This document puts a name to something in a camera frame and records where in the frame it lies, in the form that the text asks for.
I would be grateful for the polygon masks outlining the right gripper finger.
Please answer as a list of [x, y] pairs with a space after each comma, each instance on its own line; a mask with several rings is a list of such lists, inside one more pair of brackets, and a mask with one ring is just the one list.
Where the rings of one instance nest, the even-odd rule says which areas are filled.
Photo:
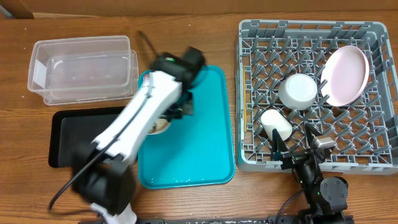
[[271, 159], [280, 159], [282, 153], [287, 152], [287, 146], [285, 141], [281, 138], [277, 129], [272, 130], [272, 149]]
[[321, 132], [319, 132], [314, 126], [312, 126], [310, 123], [305, 123], [304, 124], [305, 128], [305, 135], [307, 138], [308, 142], [312, 142], [314, 137], [321, 136]]

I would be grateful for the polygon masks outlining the white paper cup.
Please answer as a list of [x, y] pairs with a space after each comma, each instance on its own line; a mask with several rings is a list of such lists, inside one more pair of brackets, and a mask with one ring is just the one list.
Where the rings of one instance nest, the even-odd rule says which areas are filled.
[[277, 110], [269, 109], [263, 112], [260, 122], [271, 141], [274, 129], [278, 131], [284, 141], [292, 134], [292, 125]]

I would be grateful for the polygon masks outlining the small bowl with food scraps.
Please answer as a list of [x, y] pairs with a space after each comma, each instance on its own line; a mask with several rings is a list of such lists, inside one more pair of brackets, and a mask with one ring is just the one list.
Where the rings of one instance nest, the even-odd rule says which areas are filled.
[[169, 126], [170, 126], [169, 121], [167, 121], [166, 119], [159, 118], [154, 123], [154, 125], [152, 126], [152, 129], [148, 132], [148, 134], [160, 134], [160, 133], [166, 131]]

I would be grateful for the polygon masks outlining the white round bowl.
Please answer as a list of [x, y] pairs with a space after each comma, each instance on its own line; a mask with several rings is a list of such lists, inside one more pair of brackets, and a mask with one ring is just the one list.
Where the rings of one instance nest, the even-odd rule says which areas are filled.
[[293, 110], [305, 110], [312, 106], [317, 91], [317, 84], [311, 77], [297, 73], [280, 84], [278, 95], [284, 106]]

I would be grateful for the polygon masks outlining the pink round plate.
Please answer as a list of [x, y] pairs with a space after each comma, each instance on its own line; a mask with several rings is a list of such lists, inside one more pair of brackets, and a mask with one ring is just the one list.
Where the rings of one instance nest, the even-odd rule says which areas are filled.
[[358, 47], [347, 45], [335, 51], [326, 61], [321, 81], [326, 84], [321, 94], [332, 106], [352, 103], [364, 91], [369, 78], [369, 62]]

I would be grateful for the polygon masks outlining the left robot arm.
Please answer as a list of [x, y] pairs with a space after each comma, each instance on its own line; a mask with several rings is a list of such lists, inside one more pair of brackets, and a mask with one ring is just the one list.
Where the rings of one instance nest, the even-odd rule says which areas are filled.
[[104, 223], [136, 223], [131, 199], [135, 181], [131, 166], [155, 123], [182, 117], [190, 90], [205, 66], [202, 51], [189, 47], [182, 57], [156, 56], [141, 87], [118, 117], [72, 159], [70, 186], [86, 200]]

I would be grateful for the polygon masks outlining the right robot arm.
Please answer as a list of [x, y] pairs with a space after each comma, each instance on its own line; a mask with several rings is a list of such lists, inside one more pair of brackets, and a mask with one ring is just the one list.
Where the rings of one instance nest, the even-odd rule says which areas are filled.
[[[301, 189], [289, 198], [279, 209], [277, 215], [269, 217], [271, 223], [319, 223], [350, 224], [352, 216], [343, 211], [348, 208], [348, 183], [342, 177], [324, 178], [320, 164], [331, 155], [335, 141], [322, 135], [311, 124], [306, 123], [305, 135], [308, 147], [302, 151], [287, 149], [276, 129], [272, 130], [271, 159], [281, 161], [281, 169], [290, 169]], [[283, 216], [284, 208], [300, 194], [304, 194], [308, 208], [300, 210], [297, 215]]]

